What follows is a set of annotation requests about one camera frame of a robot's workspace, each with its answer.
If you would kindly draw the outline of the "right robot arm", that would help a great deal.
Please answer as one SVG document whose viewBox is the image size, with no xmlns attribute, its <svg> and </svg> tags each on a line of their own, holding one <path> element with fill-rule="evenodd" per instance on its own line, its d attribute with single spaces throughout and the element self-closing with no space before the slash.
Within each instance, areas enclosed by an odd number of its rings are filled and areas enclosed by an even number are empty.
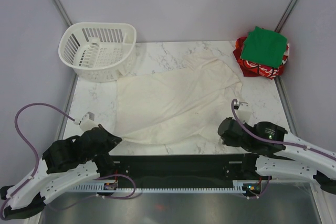
<svg viewBox="0 0 336 224">
<path fill-rule="evenodd" d="M 335 152 L 313 145 L 271 122 L 254 126 L 226 118 L 218 128 L 223 144 L 256 154 L 255 161 L 241 164 L 248 179 L 261 176 L 296 177 L 315 182 L 335 194 Z"/>
</svg>

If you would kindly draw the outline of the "cream white t shirt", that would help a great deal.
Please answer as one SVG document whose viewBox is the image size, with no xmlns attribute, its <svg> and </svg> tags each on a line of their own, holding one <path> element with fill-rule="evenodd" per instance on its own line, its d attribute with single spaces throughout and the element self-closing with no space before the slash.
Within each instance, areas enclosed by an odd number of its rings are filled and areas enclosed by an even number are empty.
<svg viewBox="0 0 336 224">
<path fill-rule="evenodd" d="M 219 139 L 231 101 L 242 97 L 242 82 L 210 51 L 187 55 L 184 63 L 182 69 L 118 80 L 116 135 L 148 145 Z"/>
</svg>

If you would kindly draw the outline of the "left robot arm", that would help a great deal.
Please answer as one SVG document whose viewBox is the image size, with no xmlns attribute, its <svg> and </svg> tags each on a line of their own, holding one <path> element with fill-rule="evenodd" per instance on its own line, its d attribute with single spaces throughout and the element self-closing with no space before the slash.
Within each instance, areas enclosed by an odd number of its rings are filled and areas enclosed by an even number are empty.
<svg viewBox="0 0 336 224">
<path fill-rule="evenodd" d="M 122 142 L 101 127 L 57 140 L 43 153 L 38 167 L 14 186 L 1 188 L 1 219 L 30 218 L 66 191 L 93 179 L 111 178 L 110 151 Z"/>
</svg>

